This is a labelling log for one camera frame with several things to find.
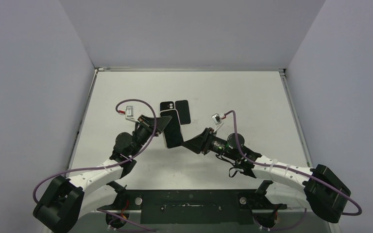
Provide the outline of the black phone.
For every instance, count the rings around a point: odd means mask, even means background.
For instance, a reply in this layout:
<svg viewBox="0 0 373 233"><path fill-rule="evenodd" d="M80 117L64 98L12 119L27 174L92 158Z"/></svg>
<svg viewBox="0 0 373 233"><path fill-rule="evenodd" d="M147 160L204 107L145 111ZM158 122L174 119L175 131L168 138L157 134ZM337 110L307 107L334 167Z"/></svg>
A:
<svg viewBox="0 0 373 233"><path fill-rule="evenodd" d="M178 111L181 125L187 125L191 123L188 100L177 100L175 102L175 109Z"/></svg>

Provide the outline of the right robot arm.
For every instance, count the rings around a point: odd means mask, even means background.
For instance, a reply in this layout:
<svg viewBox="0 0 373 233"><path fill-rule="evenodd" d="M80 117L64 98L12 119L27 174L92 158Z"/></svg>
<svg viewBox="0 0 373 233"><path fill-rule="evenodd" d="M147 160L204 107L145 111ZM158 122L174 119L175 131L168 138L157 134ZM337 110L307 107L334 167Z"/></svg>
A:
<svg viewBox="0 0 373 233"><path fill-rule="evenodd" d="M255 202L261 208L273 203L295 204L311 209L327 222L339 222L351 191L330 168L321 164L309 168L281 163L252 151L244 143L240 134L232 133L224 140L212 128L206 128L182 146L196 154L214 152L232 160L233 168L245 176L282 185L281 190L268 188L256 193Z"/></svg>

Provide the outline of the black phone case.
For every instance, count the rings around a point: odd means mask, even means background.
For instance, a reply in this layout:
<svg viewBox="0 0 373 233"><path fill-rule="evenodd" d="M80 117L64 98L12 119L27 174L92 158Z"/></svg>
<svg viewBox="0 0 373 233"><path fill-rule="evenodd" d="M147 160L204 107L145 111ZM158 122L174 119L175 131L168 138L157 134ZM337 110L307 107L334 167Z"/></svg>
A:
<svg viewBox="0 0 373 233"><path fill-rule="evenodd" d="M174 102L172 101L163 101L160 103L160 111L166 111L174 109Z"/></svg>

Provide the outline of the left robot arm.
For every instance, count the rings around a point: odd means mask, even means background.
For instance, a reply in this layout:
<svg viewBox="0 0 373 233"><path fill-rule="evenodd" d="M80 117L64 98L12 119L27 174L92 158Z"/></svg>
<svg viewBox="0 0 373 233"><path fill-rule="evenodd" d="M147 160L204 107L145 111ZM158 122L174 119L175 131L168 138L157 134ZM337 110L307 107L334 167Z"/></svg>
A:
<svg viewBox="0 0 373 233"><path fill-rule="evenodd" d="M102 187L111 190L116 180L129 174L136 164L134 156L143 151L151 137L159 136L171 122L171 116L158 118L141 115L132 133L120 133L112 155L95 169L81 170L79 175L57 175L49 184L33 211L33 216L54 233L67 233L79 217L101 207L90 196Z"/></svg>

